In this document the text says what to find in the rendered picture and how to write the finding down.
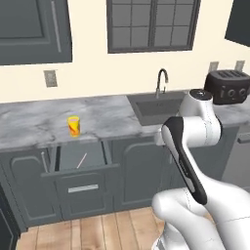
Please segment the yellow smoothie cup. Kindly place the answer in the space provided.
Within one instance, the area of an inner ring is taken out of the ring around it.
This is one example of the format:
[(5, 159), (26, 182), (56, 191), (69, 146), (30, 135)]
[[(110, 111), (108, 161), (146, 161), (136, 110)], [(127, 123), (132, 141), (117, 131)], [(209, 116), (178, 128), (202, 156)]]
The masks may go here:
[(80, 135), (80, 118), (78, 116), (69, 116), (67, 118), (67, 125), (71, 137), (78, 137)]

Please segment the black toaster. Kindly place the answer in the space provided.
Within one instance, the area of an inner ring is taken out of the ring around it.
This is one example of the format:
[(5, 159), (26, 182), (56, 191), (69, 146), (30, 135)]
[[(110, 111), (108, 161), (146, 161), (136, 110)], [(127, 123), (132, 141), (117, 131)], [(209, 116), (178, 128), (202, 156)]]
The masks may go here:
[(250, 75), (235, 69), (214, 70), (207, 74), (204, 89), (213, 96), (213, 104), (242, 104), (248, 96)]

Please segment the dark appliance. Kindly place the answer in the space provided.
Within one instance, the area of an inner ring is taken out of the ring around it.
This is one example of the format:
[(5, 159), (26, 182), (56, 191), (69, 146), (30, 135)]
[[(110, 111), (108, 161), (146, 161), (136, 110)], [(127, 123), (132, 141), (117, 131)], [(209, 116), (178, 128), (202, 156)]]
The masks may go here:
[(0, 250), (16, 250), (21, 231), (0, 186)]

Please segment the grey wall cupboard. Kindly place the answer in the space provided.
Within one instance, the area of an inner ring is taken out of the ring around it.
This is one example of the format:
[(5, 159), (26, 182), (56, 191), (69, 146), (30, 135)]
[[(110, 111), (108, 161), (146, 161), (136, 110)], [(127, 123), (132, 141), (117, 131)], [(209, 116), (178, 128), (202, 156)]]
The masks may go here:
[(225, 38), (250, 48), (250, 0), (233, 0)]

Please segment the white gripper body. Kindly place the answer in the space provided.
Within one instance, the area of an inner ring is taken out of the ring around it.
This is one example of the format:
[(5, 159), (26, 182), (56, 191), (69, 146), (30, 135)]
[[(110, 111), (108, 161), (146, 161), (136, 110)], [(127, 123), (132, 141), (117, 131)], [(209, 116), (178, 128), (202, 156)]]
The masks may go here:
[(165, 143), (162, 138), (161, 129), (158, 129), (154, 134), (154, 142), (157, 146), (164, 146)]

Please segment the grey wall cupboard door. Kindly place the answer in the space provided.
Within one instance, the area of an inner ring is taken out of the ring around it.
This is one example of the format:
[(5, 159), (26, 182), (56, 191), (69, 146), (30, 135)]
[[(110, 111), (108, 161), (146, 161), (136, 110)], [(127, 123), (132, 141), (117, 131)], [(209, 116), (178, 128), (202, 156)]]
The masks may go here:
[(67, 0), (54, 0), (62, 52), (58, 52), (51, 0), (0, 0), (0, 65), (71, 63)]

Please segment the dark framed window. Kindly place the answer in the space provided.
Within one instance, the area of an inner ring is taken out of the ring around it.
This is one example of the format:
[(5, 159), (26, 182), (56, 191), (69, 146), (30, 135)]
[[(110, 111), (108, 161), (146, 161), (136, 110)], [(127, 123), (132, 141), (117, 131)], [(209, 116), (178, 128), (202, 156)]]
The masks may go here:
[(201, 0), (106, 0), (110, 54), (191, 51)]

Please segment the silver tap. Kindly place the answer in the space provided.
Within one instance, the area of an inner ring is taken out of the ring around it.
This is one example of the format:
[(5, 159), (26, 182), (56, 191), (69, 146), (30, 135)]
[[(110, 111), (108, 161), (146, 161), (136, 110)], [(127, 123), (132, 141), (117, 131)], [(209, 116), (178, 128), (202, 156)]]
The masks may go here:
[(169, 81), (167, 70), (165, 68), (161, 68), (157, 75), (157, 84), (156, 84), (156, 89), (155, 89), (155, 97), (157, 99), (159, 98), (159, 94), (160, 94), (160, 83), (161, 83), (162, 75), (164, 76), (165, 84), (167, 84)]

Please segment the open grey drawer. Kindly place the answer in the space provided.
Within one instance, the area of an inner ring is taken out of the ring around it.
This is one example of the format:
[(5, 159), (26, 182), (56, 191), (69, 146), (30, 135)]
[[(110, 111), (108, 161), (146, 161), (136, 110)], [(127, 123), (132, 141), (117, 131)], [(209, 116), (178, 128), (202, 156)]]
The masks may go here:
[[(81, 166), (77, 165), (87, 152)], [(51, 151), (46, 179), (55, 185), (64, 220), (74, 220), (114, 211), (114, 195), (119, 188), (120, 166), (113, 163), (106, 141), (68, 143)], [(99, 185), (99, 189), (68, 193), (68, 188)]]

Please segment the grey base cupboard door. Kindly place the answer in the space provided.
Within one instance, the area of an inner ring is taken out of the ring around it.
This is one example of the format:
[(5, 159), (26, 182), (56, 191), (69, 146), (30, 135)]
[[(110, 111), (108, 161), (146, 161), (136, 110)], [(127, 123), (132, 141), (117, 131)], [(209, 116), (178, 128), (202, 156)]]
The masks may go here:
[(190, 151), (199, 169), (208, 177), (220, 180), (226, 169), (238, 127), (223, 129), (223, 135), (215, 146), (192, 148)]
[(109, 148), (113, 162), (120, 165), (119, 189), (114, 195), (115, 210), (150, 206), (153, 196), (163, 188), (168, 150), (157, 146), (153, 137), (115, 140)]
[(62, 219), (55, 185), (46, 179), (42, 151), (49, 171), (51, 159), (46, 148), (0, 153), (4, 174), (28, 228)]

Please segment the grey sink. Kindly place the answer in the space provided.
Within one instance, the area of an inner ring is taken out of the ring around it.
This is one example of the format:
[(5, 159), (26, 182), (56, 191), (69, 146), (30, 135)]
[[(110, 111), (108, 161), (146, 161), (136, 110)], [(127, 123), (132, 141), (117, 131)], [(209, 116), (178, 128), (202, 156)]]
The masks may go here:
[(128, 95), (140, 124), (150, 126), (162, 124), (170, 116), (175, 116), (186, 93), (184, 91), (167, 92), (157, 98), (154, 93)]

